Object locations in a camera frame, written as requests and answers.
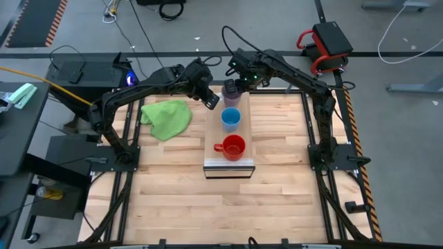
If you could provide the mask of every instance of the red mug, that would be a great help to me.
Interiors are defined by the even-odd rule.
[[[239,160],[243,156],[245,148],[244,139],[238,135],[229,135],[222,144],[214,145],[214,150],[223,152],[224,157],[228,160]]]

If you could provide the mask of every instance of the mug handle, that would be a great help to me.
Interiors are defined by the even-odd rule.
[[[223,145],[222,144],[215,144],[214,145],[214,150],[217,152],[222,152],[223,151]]]

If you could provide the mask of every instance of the white cable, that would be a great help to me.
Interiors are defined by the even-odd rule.
[[[381,38],[381,40],[380,40],[380,42],[379,42],[379,45],[377,46],[377,52],[379,53],[379,57],[380,57],[380,59],[381,59],[383,62],[387,63],[387,64],[400,64],[400,63],[403,63],[403,62],[407,62],[408,60],[411,60],[411,59],[417,58],[417,57],[419,57],[419,56],[422,56],[422,55],[424,55],[425,53],[427,53],[427,52],[433,50],[434,48],[437,48],[437,47],[443,42],[443,39],[441,39],[436,45],[434,45],[434,46],[431,47],[430,49],[424,51],[423,53],[420,53],[420,54],[418,54],[418,55],[415,55],[415,56],[409,57],[409,58],[407,58],[407,59],[404,59],[404,60],[401,60],[401,61],[398,61],[398,62],[387,62],[385,59],[382,58],[381,53],[380,53],[380,45],[381,45],[381,43],[383,42],[383,40],[385,39],[386,34],[388,34],[388,31],[389,31],[390,27],[392,26],[392,24],[394,23],[394,21],[395,21],[395,20],[397,19],[397,17],[403,12],[403,10],[407,7],[407,5],[408,5],[407,3],[408,3],[409,1],[410,1],[410,0],[407,0],[407,1],[404,3],[403,8],[402,8],[402,9],[400,10],[400,12],[394,17],[394,19],[390,22],[388,28],[387,28],[386,31],[385,31],[385,34],[383,35],[383,37]]]
[[[106,6],[105,10],[103,11],[103,18],[102,18],[102,21],[103,21],[104,23],[106,23],[106,24],[112,24],[113,22],[117,21],[117,16],[114,15],[114,14],[112,14],[111,11],[109,11],[109,7],[111,6],[111,4],[112,4],[113,1],[114,1],[114,0],[111,0],[111,1],[108,3],[108,5]],[[106,17],[107,15],[109,15],[109,16],[112,17],[112,21],[105,21],[105,17]]]

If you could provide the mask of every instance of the purple bottle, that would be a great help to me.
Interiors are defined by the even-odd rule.
[[[223,95],[223,101],[226,107],[235,107],[240,98],[242,97],[241,93],[227,93],[224,86],[221,88],[221,94]]]

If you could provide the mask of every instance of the blue cup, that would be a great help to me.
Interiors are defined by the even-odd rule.
[[[233,132],[238,128],[242,114],[237,108],[228,107],[221,113],[221,121],[223,122],[223,128],[227,132]]]

